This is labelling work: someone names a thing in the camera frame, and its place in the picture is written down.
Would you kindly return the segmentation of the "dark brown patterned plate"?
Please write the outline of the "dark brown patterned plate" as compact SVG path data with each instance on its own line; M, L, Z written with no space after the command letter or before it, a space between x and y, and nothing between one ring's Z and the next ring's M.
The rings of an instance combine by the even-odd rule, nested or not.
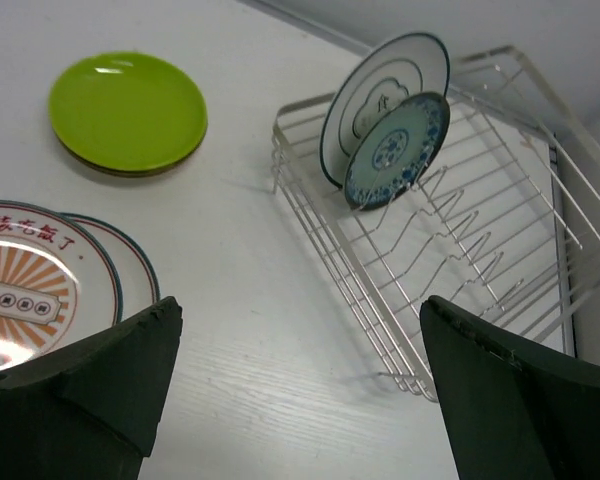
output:
M114 176L114 177L120 177L120 178L147 178L147 177L153 177L153 176L164 174L171 170L177 169L181 164L186 163L188 161L188 159L191 158L192 156L194 156L196 151L199 149L199 147L195 147L192 151L187 153L185 156L183 156L180 159L176 160L175 162L173 162L169 165L163 166L163 167L156 167L156 168L150 168L150 169L139 170L139 171L126 171L126 170L120 170L120 169L111 169L111 168L107 168L107 167L103 167L103 166L94 164L93 162L90 162L90 161L84 159L83 157L81 157L80 155L76 154L57 135L54 135L54 138L56 140L56 143L68 155L70 155L72 158L74 158L81 165L83 165L91 170L97 171L99 173L103 173L103 174Z

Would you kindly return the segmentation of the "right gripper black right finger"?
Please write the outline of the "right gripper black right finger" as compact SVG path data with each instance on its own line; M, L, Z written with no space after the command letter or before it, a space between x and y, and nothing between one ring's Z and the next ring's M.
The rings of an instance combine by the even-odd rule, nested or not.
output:
M420 324L462 479L600 479L600 366L440 297Z

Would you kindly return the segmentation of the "lime green plate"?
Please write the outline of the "lime green plate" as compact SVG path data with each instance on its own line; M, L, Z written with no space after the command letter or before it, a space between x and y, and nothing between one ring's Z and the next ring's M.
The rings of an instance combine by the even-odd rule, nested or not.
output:
M48 114L76 154L126 171L175 162L200 146L208 127L197 84L171 63L132 51L69 66L50 89Z

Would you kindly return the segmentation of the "blue floral patterned plate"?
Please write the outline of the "blue floral patterned plate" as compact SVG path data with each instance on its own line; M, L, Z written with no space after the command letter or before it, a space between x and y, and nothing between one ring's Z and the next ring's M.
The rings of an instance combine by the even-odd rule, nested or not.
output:
M410 190L437 157L449 125L449 103L437 92L419 93L390 110L350 159L343 183L347 204L372 211Z

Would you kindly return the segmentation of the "white plate orange sunburst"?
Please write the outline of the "white plate orange sunburst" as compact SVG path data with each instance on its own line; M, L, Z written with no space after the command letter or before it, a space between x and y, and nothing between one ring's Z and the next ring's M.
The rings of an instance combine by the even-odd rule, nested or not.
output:
M122 317L119 274L92 234L52 210L0 200L0 371Z

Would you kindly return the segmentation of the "white plate red characters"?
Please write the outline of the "white plate red characters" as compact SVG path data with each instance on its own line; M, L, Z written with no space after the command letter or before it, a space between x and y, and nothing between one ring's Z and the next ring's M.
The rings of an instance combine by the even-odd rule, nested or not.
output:
M149 257L132 237L101 219L77 213L64 213L64 216L88 231L112 260L122 292L122 320L160 300L156 271Z

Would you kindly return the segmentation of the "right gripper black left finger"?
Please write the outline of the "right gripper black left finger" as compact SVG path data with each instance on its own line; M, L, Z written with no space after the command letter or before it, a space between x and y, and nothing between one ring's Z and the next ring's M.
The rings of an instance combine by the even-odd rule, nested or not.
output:
M135 479L155 445L182 333L166 297L0 371L0 479Z

